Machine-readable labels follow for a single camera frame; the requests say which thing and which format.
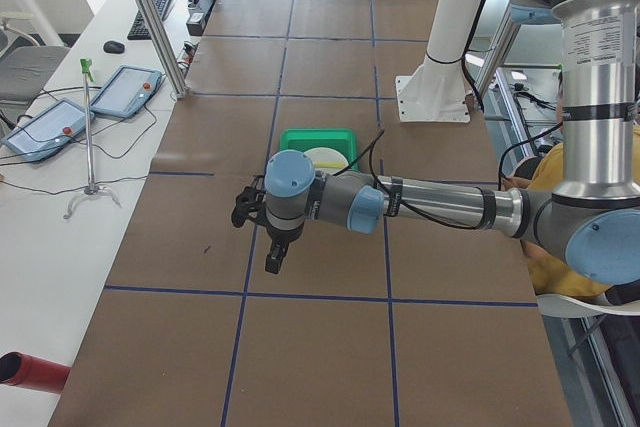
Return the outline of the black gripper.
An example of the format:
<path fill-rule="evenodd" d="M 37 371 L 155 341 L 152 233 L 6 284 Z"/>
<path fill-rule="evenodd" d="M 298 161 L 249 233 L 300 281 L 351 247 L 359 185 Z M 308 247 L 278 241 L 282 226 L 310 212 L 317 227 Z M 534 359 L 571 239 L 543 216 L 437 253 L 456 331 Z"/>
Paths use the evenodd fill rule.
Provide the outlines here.
<path fill-rule="evenodd" d="M 265 271 L 277 275 L 288 253 L 289 244 L 302 235 L 303 221 L 296 220 L 284 225 L 274 225 L 267 221 L 266 230 L 272 243 L 265 258 Z"/>

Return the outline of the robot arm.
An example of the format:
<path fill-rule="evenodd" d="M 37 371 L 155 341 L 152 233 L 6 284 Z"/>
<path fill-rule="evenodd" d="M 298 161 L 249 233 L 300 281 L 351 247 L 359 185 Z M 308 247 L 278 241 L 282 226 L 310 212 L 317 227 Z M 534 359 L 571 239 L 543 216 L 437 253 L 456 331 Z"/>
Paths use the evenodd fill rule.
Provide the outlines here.
<path fill-rule="evenodd" d="M 548 7 L 563 28 L 560 183 L 549 191 L 491 191 L 356 172 L 330 176 L 305 154 L 284 150 L 270 159 L 264 180 L 268 272 L 280 270 L 308 219 L 370 233 L 383 217 L 417 215 L 527 240 L 600 283 L 638 279 L 632 143 L 639 0 L 523 1 Z"/>

